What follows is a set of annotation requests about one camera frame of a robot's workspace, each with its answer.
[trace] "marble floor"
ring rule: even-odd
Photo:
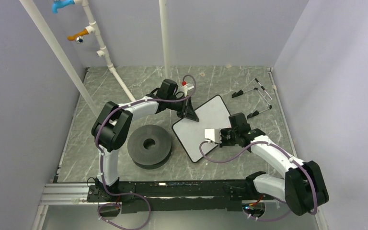
[[[118,67],[116,69],[136,99],[142,98],[154,88],[159,87],[165,78],[164,68],[159,66]],[[279,146],[290,153],[292,152],[282,114],[273,91],[273,83],[266,72],[266,67],[174,66],[171,78],[176,82],[181,82],[182,77],[187,73],[192,74],[197,81],[197,91],[192,97],[194,108],[219,94],[231,114],[243,112],[247,115],[255,109],[259,111],[265,109],[265,101],[256,91],[231,98],[233,92],[242,89],[254,78],[258,78],[273,97],[271,101],[273,109],[248,119],[248,122],[252,128],[261,129]],[[102,109],[102,106],[108,101],[117,104],[129,102],[128,97],[106,67],[89,68],[85,86],[98,108]],[[247,89],[253,87],[256,87],[255,82],[250,84]],[[85,182],[87,178],[97,175],[98,151],[91,135],[91,128],[95,120],[96,117],[86,102],[81,99],[65,154],[60,163],[58,182]],[[165,110],[157,115],[143,117],[132,123],[129,136],[132,131],[143,125],[153,124],[163,127],[173,139],[173,150],[170,159],[162,167],[145,170],[136,166],[131,160],[127,153],[126,142],[119,152],[118,171],[121,181],[243,179],[256,171],[278,175],[274,168],[263,159],[248,152],[225,164],[215,164],[205,159],[192,163],[171,129],[172,124],[177,120],[174,111]],[[209,153],[209,157],[224,160],[240,150],[239,146],[216,148]]]

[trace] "white vertical pole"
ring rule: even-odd
[[[169,55],[169,30],[167,24],[167,0],[159,0],[160,21],[161,21],[161,38],[163,41],[164,55],[164,71],[166,78],[171,75],[170,71],[170,55]]]
[[[92,97],[90,96],[90,94],[88,93],[87,89],[84,86],[84,83],[82,83],[80,77],[78,76],[77,72],[75,71],[74,67],[69,61],[66,53],[64,53],[63,48],[61,48],[60,43],[58,43],[56,37],[48,27],[46,21],[44,20],[42,14],[40,13],[39,9],[37,8],[33,0],[19,0],[19,1],[23,5],[24,9],[27,11],[29,16],[32,18],[33,22],[36,24],[39,31],[42,33],[48,45],[51,47],[54,54],[56,55],[56,57],[66,70],[66,72],[68,73],[72,82],[80,91],[81,96],[87,102],[88,106],[90,107],[94,115],[96,117],[99,116],[99,109],[95,106]]]

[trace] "round hole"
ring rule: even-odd
[[[145,149],[149,150],[152,149],[156,145],[156,142],[153,139],[146,139],[145,142],[143,142],[143,147]]]

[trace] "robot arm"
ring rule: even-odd
[[[272,165],[282,179],[256,172],[246,177],[246,191],[252,194],[268,194],[286,201],[296,215],[303,215],[313,209],[313,193],[317,197],[318,206],[328,202],[328,192],[317,163],[304,162],[285,152],[259,129],[251,129],[242,113],[229,116],[231,128],[206,129],[205,138],[219,144],[219,147],[239,145],[247,147]],[[312,179],[315,191],[312,191],[307,177],[295,164],[301,165]]]
[[[104,148],[103,162],[103,176],[106,181],[107,189],[111,193],[117,193],[118,191],[118,155],[119,149],[125,143],[130,124],[144,116],[157,114],[165,109],[171,109],[177,111],[177,116],[180,118],[187,118],[199,121],[192,104],[191,98],[182,102],[163,102],[162,100],[174,101],[187,96],[187,92],[193,88],[192,84],[182,83],[183,86],[178,87],[176,82],[165,79],[159,88],[154,89],[151,93],[147,94],[136,102],[127,104],[115,104],[113,102],[107,102],[103,107],[100,115],[98,116],[94,126],[92,127],[91,134],[97,136],[101,125],[104,120],[115,109],[122,106],[127,106],[125,109],[120,109],[114,113],[110,121],[108,121],[99,136],[98,143]],[[102,173],[99,172],[95,179],[96,185],[101,188],[104,186],[102,181]]]

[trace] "white wall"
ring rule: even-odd
[[[45,1],[47,11],[52,2]],[[273,66],[308,0],[167,2],[172,65]],[[90,6],[115,65],[164,64],[157,0],[90,0]],[[88,25],[81,6],[57,16],[69,35]],[[85,66],[106,66],[93,36],[72,43]]]
[[[298,155],[319,163],[331,230],[368,230],[368,1],[310,0],[275,65]]]
[[[53,15],[47,22],[55,27]],[[64,35],[61,27],[54,33]],[[60,42],[81,77],[69,43]],[[0,4],[0,230],[30,229],[78,91],[19,1]]]

